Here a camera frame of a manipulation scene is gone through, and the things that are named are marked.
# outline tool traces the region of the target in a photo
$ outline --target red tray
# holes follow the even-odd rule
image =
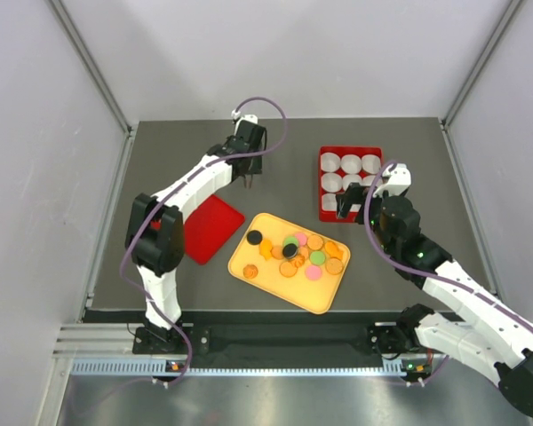
[[[322,189],[322,175],[324,172],[322,171],[322,165],[321,157],[322,154],[326,153],[334,153],[336,155],[339,155],[340,157],[343,157],[344,155],[353,154],[357,155],[359,157],[363,157],[367,154],[373,154],[379,157],[379,160],[381,161],[381,164],[383,164],[383,153],[381,152],[381,148],[376,148],[373,146],[322,146],[320,148],[320,153],[318,155],[318,213],[319,218],[322,222],[340,222],[340,223],[353,223],[355,220],[355,217],[357,216],[356,211],[352,211],[347,215],[346,219],[337,219],[336,218],[336,212],[335,211],[325,211],[322,210],[322,196],[326,193]],[[339,169],[336,171],[341,177],[345,176],[346,173]],[[369,175],[369,173],[366,173],[365,171],[361,171],[359,175],[362,178],[365,178]]]
[[[229,204],[210,196],[184,224],[186,254],[198,264],[206,264],[244,221],[245,216]]]

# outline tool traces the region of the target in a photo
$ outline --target orange disc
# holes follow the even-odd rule
[[[338,275],[344,270],[344,264],[341,263],[341,260],[332,257],[326,261],[326,271],[332,275]]]
[[[302,255],[295,255],[290,261],[290,263],[299,268],[304,264],[305,261],[306,259]]]
[[[315,234],[314,235],[310,235],[308,237],[307,245],[308,245],[309,248],[311,248],[314,251],[321,249],[322,246],[323,246],[322,237],[320,235],[315,235]]]
[[[338,244],[336,244],[334,241],[328,241],[323,246],[326,250],[326,253],[330,255],[330,257],[335,257],[339,260],[342,260],[344,256],[344,252],[339,249]]]
[[[303,256],[305,260],[310,257],[310,251],[306,246],[298,247],[298,254]]]
[[[298,268],[291,264],[290,262],[282,262],[280,266],[280,272],[283,277],[290,278],[293,277]]]
[[[259,269],[254,264],[248,264],[243,268],[243,277],[251,280],[259,275]]]
[[[263,239],[259,244],[259,254],[265,258],[265,260],[270,259],[271,255],[270,250],[273,249],[273,243],[270,240]]]
[[[270,250],[271,255],[277,260],[283,260],[284,255],[282,254],[282,246],[274,246],[272,250]]]

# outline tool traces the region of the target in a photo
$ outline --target red box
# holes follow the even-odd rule
[[[355,217],[357,216],[356,211],[351,211],[347,215],[346,219],[337,219],[336,218],[336,212],[335,211],[324,211],[322,210],[322,196],[326,193],[322,189],[322,175],[324,172],[322,171],[322,165],[321,165],[321,157],[322,154],[326,153],[334,153],[336,155],[339,155],[339,157],[343,157],[344,155],[353,154],[357,155],[358,157],[363,157],[367,154],[373,154],[379,157],[379,160],[381,161],[381,164],[383,164],[383,153],[381,152],[381,148],[376,148],[373,146],[322,146],[320,148],[320,153],[318,154],[318,212],[319,212],[319,218],[322,222],[340,222],[340,223],[350,223],[352,224],[355,220]],[[346,173],[339,169],[335,173],[339,174],[341,177],[345,176]],[[369,173],[366,173],[365,171],[361,171],[359,175],[362,178],[365,178],[369,175]]]

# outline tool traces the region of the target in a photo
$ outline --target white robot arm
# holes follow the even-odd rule
[[[235,117],[235,134],[222,146],[212,147],[184,177],[152,196],[141,194],[132,206],[126,247],[144,221],[147,213],[164,197],[175,194],[165,202],[164,209],[144,232],[132,252],[145,290],[152,302],[173,322],[181,309],[176,295],[176,268],[184,254],[183,223],[210,195],[229,185],[240,176],[261,172],[260,156],[221,161],[230,154],[245,154],[262,149],[265,128],[258,125],[256,115]],[[147,300],[146,317],[149,324],[169,330],[171,325],[158,315]]]
[[[452,255],[420,230],[420,215],[405,198],[410,173],[404,164],[387,168],[373,194],[370,229],[396,271],[465,321],[459,326],[421,304],[405,310],[385,348],[398,352],[419,347],[446,353],[485,376],[522,413],[533,417],[533,324],[473,280]],[[351,184],[338,198],[338,217],[366,202],[368,188]],[[363,224],[363,208],[356,222]],[[430,277],[408,272],[428,272]],[[381,342],[372,341],[379,352]]]

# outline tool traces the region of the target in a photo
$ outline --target yellow tray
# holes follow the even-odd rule
[[[304,265],[298,268],[296,275],[291,278],[286,278],[279,271],[279,267],[284,260],[277,260],[274,257],[266,260],[259,254],[259,246],[253,246],[247,241],[247,233],[252,230],[260,231],[263,239],[269,239],[274,245],[282,245],[283,240],[294,233],[304,233],[306,237],[314,234],[319,235],[322,237],[324,243],[334,240],[324,237],[319,233],[313,233],[279,217],[267,213],[260,213],[252,220],[249,229],[247,229],[243,239],[239,242],[239,245],[229,260],[229,272],[239,280],[262,288],[268,293],[312,313],[320,314],[327,312],[338,291],[339,283],[346,272],[347,264],[351,257],[349,248],[345,244],[334,241],[343,252],[342,263],[344,264],[344,268],[338,275],[328,273],[325,264],[323,264],[321,265],[322,277],[319,280],[308,279],[305,275],[305,270],[311,263],[307,259]],[[321,251],[326,255],[326,259],[330,258],[325,248]],[[259,269],[259,274],[253,279],[247,279],[243,276],[243,268],[247,264],[254,264]]]

